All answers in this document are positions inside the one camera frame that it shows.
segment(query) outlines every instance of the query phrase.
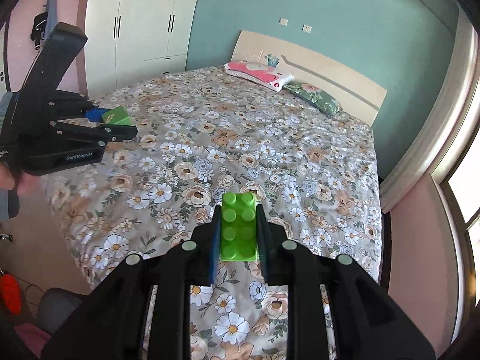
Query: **door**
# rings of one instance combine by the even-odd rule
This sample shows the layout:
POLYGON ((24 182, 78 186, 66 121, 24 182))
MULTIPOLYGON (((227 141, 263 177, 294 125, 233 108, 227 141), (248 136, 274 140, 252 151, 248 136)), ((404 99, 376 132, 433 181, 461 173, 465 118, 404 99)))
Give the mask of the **door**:
POLYGON ((171 58, 169 57, 161 57, 142 61, 136 69, 129 72, 128 78, 125 79, 124 84, 119 86, 119 88, 171 73, 170 60, 171 58))
POLYGON ((5 76, 5 70, 3 68, 3 39, 5 35, 5 24, 2 28, 0 28, 0 99, 7 91, 7 86, 5 85, 5 80, 7 79, 5 76))
POLYGON ((187 54, 191 23, 197 0, 175 0, 170 28, 168 56, 187 54))
POLYGON ((117 37, 119 88, 157 77, 167 56, 174 0, 120 0, 117 37))
POLYGON ((85 73, 88 96, 117 88, 115 42, 120 0, 88 0, 85 15, 85 73))
POLYGON ((185 65, 187 64, 187 55, 174 55, 169 57, 170 64, 169 64, 169 73, 178 73, 181 71, 185 71, 185 65))

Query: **pink wall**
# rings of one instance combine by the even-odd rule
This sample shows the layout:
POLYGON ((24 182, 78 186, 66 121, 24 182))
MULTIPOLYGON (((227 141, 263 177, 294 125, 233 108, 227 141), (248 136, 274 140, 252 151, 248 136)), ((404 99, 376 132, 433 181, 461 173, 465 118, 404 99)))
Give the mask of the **pink wall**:
POLYGON ((451 230, 430 175, 424 175, 390 213, 388 293, 440 355, 452 339, 458 274, 451 230))
MULTIPOLYGON (((20 0, 10 16, 8 32, 8 72, 13 92, 18 91, 37 56, 38 51, 30 40, 33 19, 43 12, 47 0, 20 0)), ((76 25, 79 0, 58 0, 58 21, 76 25)), ((68 68, 58 88, 78 92, 77 67, 75 61, 68 68)))

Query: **green block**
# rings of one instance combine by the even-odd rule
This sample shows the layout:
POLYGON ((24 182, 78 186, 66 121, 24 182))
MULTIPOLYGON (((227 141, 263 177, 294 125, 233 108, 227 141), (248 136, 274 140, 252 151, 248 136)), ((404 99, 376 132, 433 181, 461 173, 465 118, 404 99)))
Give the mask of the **green block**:
POLYGON ((114 108, 102 114, 102 120, 105 124, 118 124, 121 126, 131 126, 130 116, 122 106, 114 108))
POLYGON ((255 195, 226 192, 222 196, 221 261, 257 259, 255 195))

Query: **human hand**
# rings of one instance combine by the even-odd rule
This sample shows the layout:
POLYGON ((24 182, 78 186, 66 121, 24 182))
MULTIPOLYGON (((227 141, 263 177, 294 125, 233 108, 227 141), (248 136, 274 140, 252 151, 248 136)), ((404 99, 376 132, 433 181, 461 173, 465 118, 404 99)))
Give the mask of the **human hand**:
MULTIPOLYGON (((22 172, 20 176, 20 182, 18 183, 17 193, 24 195, 30 192, 38 184, 40 177, 32 176, 25 172, 22 172)), ((0 163, 0 188, 5 190, 11 190, 15 187, 15 179, 11 175, 5 164, 0 163)))

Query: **metal screw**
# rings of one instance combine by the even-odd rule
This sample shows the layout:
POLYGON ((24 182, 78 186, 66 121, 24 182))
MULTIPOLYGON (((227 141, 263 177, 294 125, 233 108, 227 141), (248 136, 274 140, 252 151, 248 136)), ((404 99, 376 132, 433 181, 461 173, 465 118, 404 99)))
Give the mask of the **metal screw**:
POLYGON ((282 242, 283 249, 287 249, 288 251, 294 251, 297 249, 297 243, 292 241, 291 239, 287 239, 286 241, 282 242))
POLYGON ((340 254, 337 257, 337 260, 340 264, 344 266, 349 266, 353 262, 353 259, 348 254, 340 254))
POLYGON ((129 266, 134 266, 140 262, 140 256, 138 254, 130 254, 125 259, 125 262, 129 264, 129 266))
POLYGON ((195 241, 185 241, 182 245, 181 248, 184 251, 194 251, 197 248, 197 244, 195 241))

